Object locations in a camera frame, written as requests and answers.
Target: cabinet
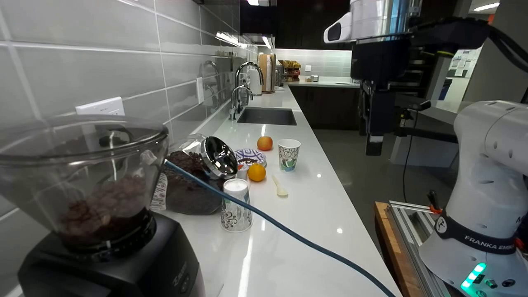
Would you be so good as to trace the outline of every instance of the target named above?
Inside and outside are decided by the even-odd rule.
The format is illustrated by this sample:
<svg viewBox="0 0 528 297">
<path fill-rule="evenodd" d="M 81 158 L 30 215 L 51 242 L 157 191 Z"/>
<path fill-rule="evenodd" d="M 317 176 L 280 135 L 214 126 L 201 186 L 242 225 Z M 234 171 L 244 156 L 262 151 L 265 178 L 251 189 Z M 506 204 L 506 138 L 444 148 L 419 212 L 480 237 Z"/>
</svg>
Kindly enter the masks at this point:
<svg viewBox="0 0 528 297">
<path fill-rule="evenodd" d="M 279 0 L 277 47 L 350 49 L 345 44 L 325 44 L 323 31 L 350 9 L 350 0 Z"/>
<path fill-rule="evenodd" d="M 312 128 L 358 128 L 358 88 L 290 85 L 290 90 Z"/>
<path fill-rule="evenodd" d="M 241 4 L 241 32 L 277 34 L 277 6 Z"/>
</svg>

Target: white countertop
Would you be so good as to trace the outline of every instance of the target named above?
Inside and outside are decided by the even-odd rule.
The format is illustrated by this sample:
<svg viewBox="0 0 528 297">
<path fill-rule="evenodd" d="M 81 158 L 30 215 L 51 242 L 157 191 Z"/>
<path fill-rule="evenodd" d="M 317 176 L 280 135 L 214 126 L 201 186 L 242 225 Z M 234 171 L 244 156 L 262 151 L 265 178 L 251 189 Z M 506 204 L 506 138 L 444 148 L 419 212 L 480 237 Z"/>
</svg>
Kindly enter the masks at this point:
<svg viewBox="0 0 528 297">
<path fill-rule="evenodd" d="M 298 80 L 287 82 L 294 87 L 336 87 L 360 88 L 360 80 L 348 75 L 318 75 L 318 80 L 308 80 L 310 75 L 298 75 Z"/>
<path fill-rule="evenodd" d="M 232 149 L 256 148 L 262 130 L 274 140 L 292 136 L 302 141 L 294 171 L 280 171 L 275 146 L 264 151 L 267 179 L 251 182 L 251 202 L 310 240 L 360 263 L 401 295 L 289 87 L 261 95 L 251 105 L 290 107 L 297 125 L 224 120 L 214 135 Z M 289 189 L 289 197 L 275 196 L 270 174 Z M 252 214 L 251 229 L 229 232 L 223 229 L 219 214 L 163 212 L 183 225 L 201 263 L 208 297 L 384 295 L 360 272 L 300 244 L 257 214 Z"/>
</svg>

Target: wall outlet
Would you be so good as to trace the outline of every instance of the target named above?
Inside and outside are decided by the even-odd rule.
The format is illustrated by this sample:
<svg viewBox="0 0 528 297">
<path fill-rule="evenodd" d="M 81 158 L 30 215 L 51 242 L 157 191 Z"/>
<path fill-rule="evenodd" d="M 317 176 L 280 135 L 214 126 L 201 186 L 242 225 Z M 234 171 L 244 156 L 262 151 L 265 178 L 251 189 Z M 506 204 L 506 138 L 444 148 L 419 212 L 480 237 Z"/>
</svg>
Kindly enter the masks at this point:
<svg viewBox="0 0 528 297">
<path fill-rule="evenodd" d="M 112 113 L 112 115 L 125 115 L 125 107 L 122 105 L 120 97 L 110 97 L 84 105 L 76 105 L 77 113 Z"/>
</svg>

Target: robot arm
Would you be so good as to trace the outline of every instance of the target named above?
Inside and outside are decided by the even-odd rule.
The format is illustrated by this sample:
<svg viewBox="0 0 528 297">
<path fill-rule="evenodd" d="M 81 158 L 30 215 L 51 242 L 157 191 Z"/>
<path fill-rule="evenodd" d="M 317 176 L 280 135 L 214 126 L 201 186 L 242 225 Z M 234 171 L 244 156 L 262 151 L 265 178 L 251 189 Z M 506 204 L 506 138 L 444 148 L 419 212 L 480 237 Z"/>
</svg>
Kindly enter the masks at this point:
<svg viewBox="0 0 528 297">
<path fill-rule="evenodd" d="M 487 108 L 501 108 L 503 115 L 492 116 L 493 123 L 482 143 L 483 153 L 521 174 L 528 174 L 528 105 L 503 100 L 480 103 L 482 115 L 487 115 Z"/>
<path fill-rule="evenodd" d="M 460 164 L 422 262 L 467 295 L 526 295 L 528 265 L 515 232 L 528 211 L 528 105 L 482 100 L 455 118 Z M 485 278 L 468 278 L 477 267 Z"/>
</svg>

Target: paper cup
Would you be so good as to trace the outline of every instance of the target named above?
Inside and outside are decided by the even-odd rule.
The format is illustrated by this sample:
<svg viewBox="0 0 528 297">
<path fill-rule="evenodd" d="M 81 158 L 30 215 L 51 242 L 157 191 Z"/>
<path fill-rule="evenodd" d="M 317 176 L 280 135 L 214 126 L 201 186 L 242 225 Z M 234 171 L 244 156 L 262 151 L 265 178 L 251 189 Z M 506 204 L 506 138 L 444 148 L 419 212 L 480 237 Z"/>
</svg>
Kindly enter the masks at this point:
<svg viewBox="0 0 528 297">
<path fill-rule="evenodd" d="M 224 181 L 224 192 L 249 202 L 249 181 L 242 178 L 231 178 Z M 228 199 L 223 199 L 219 215 L 221 225 L 228 230 L 242 230 L 251 225 L 251 211 Z"/>
<path fill-rule="evenodd" d="M 285 171 L 292 171 L 297 164 L 300 141 L 295 138 L 279 140 L 279 164 Z"/>
</svg>

